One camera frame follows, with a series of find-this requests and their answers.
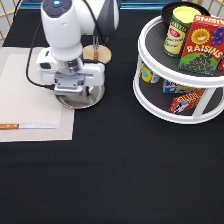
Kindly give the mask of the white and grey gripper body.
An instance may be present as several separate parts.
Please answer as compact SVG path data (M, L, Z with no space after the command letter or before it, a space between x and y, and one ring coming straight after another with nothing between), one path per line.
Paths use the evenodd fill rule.
M44 84L54 84L60 93L81 93L84 86L103 86L105 66L99 62L84 62L82 57L72 61L57 61L49 48L40 51L37 69Z

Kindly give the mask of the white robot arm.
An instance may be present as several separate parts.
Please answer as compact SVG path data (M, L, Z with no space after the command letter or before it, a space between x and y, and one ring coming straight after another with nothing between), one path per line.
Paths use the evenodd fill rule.
M41 21L48 48L40 51L41 82L57 95L104 85L105 66L83 60L82 35L108 37L119 23L117 0L43 0Z

